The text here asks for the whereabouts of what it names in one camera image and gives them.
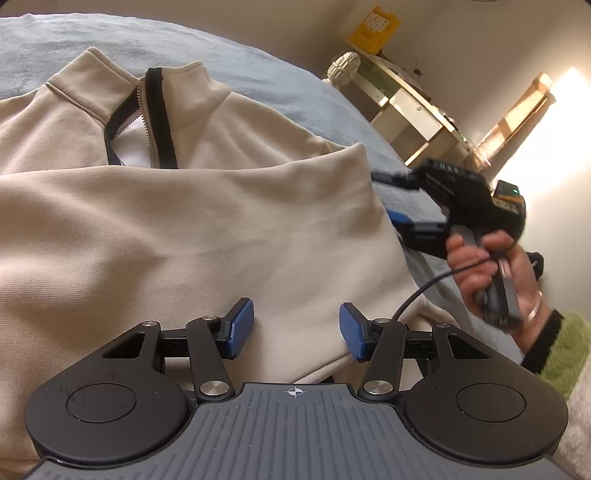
white decorative figurine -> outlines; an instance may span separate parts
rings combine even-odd
[[[329,67],[329,71],[326,73],[327,78],[322,81],[332,85],[338,90],[340,87],[347,85],[353,80],[360,64],[361,58],[359,57],[359,54],[348,51],[332,63]]]

black sleeve cuff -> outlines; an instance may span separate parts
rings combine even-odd
[[[550,313],[548,323],[546,323],[544,330],[541,331],[538,339],[521,362],[523,368],[526,368],[536,375],[542,371],[546,364],[546,360],[548,360],[550,348],[558,338],[563,318],[564,317],[556,310],[553,310],[552,313]]]

blue gripper pad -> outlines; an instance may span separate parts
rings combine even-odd
[[[351,315],[345,305],[339,310],[340,333],[345,339],[349,351],[358,362],[364,361],[367,354],[367,346],[363,340],[363,329],[361,324]]]
[[[388,214],[388,217],[390,218],[390,221],[396,225],[401,224],[401,223],[414,223],[409,217],[407,217],[406,215],[404,215],[403,213],[400,212],[395,212],[394,210],[388,210],[386,209],[386,213]]]
[[[232,331],[228,340],[227,349],[230,353],[229,358],[236,358],[240,355],[242,347],[252,330],[252,324],[255,320],[255,308],[252,300],[248,300],[242,310],[236,315],[232,322]]]

sunlight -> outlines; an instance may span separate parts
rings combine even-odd
[[[591,168],[591,86],[573,67],[551,91],[556,103],[497,175],[519,186],[528,210]]]

bracelet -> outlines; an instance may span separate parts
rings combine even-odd
[[[535,306],[532,309],[532,311],[530,312],[530,315],[527,317],[527,323],[531,322],[533,319],[535,319],[535,316],[538,315],[538,312],[540,311],[540,307],[542,306],[542,292],[540,290],[538,290],[538,300],[535,302]]]

